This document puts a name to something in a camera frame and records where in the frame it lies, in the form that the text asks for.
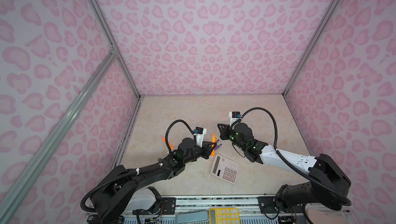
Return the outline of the orange highlighter pen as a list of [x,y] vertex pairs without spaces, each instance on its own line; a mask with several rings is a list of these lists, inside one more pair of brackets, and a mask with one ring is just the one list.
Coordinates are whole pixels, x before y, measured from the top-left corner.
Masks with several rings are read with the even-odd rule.
[[163,142],[167,145],[167,147],[169,147],[171,150],[174,149],[173,146],[169,142],[167,142],[167,140],[165,139],[164,136],[162,136],[161,138],[162,138]]
[[214,157],[214,155],[215,155],[215,154],[214,154],[214,149],[216,148],[216,145],[217,145],[217,140],[216,140],[216,134],[215,134],[215,133],[213,133],[211,143],[212,143],[212,147],[211,147],[211,154],[210,154],[210,156],[211,156],[211,157]]

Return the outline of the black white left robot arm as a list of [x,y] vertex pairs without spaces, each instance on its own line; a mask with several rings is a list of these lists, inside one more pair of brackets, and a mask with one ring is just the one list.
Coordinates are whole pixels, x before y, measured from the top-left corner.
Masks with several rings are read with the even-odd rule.
[[217,144],[204,141],[201,146],[192,138],[184,138],[178,148],[156,164],[136,169],[115,167],[96,187],[80,201],[85,212],[97,213],[102,224],[115,222],[126,210],[133,194],[162,180],[170,180],[181,174],[187,163],[198,158],[209,159]]

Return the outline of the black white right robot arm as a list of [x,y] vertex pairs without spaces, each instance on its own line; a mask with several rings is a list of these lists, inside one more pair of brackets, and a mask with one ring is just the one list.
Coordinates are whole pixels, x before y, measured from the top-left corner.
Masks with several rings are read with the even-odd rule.
[[298,185],[282,185],[272,201],[277,210],[283,212],[308,203],[320,203],[334,211],[351,206],[352,202],[347,197],[351,181],[330,156],[305,156],[276,149],[255,139],[252,129],[245,123],[220,123],[217,127],[220,139],[229,140],[251,163],[276,166],[307,180]]

